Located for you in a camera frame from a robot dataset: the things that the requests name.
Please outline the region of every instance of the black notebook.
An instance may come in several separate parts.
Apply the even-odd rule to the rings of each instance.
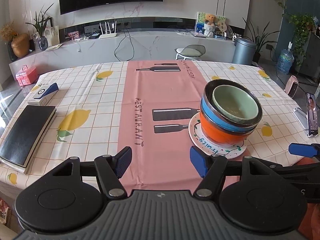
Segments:
[[[0,147],[0,157],[25,168],[55,112],[55,106],[27,105]]]

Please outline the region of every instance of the stool cushion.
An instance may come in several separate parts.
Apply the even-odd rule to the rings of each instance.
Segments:
[[[176,49],[176,52],[182,56],[186,57],[200,57],[202,56],[201,52],[196,49],[190,49],[190,48],[180,48]]]

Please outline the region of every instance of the book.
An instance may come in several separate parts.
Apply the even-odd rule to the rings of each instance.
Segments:
[[[2,143],[0,157],[26,168],[55,112],[55,106],[27,105]]]
[[[11,208],[7,205],[7,203],[0,198],[0,223],[9,226],[11,217]]]

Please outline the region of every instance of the table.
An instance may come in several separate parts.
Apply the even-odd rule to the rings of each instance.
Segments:
[[[166,67],[173,71],[155,71],[161,70],[163,63],[177,65]],[[55,81],[60,88],[49,103],[57,107],[57,117],[28,174],[0,165],[0,191],[16,198],[21,190],[71,156],[93,161],[103,154],[115,155],[124,146],[132,147],[133,152],[132,163],[121,178],[128,194],[132,189],[193,191],[201,178],[189,159],[193,144],[188,130],[154,130],[157,125],[186,125],[189,119],[154,121],[152,113],[155,109],[198,109],[204,86],[216,78],[243,84],[263,107],[263,118],[248,137],[244,155],[288,166],[302,158],[289,154],[290,143],[320,143],[320,137],[307,138],[295,119],[292,110],[297,103],[259,68],[174,60],[87,65],[40,76],[36,87]],[[31,91],[19,106],[0,143],[34,93]],[[66,124],[63,120],[73,111],[77,111],[76,120]],[[83,181],[97,187],[95,177],[84,177]]]

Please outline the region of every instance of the phone stand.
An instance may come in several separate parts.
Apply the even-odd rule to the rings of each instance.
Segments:
[[[309,127],[308,127],[308,115],[303,112],[299,107],[295,107],[293,109],[293,114],[296,116],[296,118],[298,119],[299,123],[302,125],[305,134],[307,135],[307,137],[312,137],[314,135],[310,134],[309,135]]]

